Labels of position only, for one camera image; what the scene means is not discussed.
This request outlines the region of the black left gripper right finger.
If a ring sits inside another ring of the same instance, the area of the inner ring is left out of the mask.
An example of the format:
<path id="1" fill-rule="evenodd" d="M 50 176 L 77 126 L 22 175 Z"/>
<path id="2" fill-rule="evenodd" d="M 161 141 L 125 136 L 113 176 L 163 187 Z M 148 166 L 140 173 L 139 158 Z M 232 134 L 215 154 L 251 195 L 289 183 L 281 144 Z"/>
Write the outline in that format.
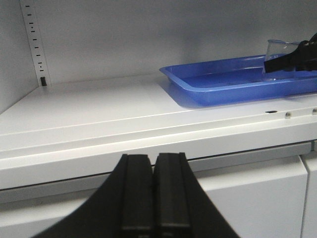
<path id="1" fill-rule="evenodd" d="M 156 237 L 238 237 L 200 186 L 184 153 L 160 153 L 154 182 Z"/>

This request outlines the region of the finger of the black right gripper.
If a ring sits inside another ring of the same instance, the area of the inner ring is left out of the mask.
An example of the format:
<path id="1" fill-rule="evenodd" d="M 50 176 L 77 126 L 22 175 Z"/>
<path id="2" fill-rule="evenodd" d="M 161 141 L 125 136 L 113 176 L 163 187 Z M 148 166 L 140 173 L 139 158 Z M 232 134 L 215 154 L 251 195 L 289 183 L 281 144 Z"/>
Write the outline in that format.
<path id="1" fill-rule="evenodd" d="M 297 49 L 277 59 L 264 61 L 266 73 L 294 67 L 295 71 L 314 71 L 317 69 L 317 35 L 299 42 Z"/>

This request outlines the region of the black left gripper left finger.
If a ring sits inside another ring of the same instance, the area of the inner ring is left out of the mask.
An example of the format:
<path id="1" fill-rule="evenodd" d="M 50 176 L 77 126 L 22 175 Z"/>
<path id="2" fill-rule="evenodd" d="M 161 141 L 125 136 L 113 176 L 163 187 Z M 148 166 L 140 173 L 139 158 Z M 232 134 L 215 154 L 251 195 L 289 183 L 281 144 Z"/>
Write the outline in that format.
<path id="1" fill-rule="evenodd" d="M 104 183 L 37 238 L 152 238 L 153 174 L 147 155 L 122 155 Z"/>

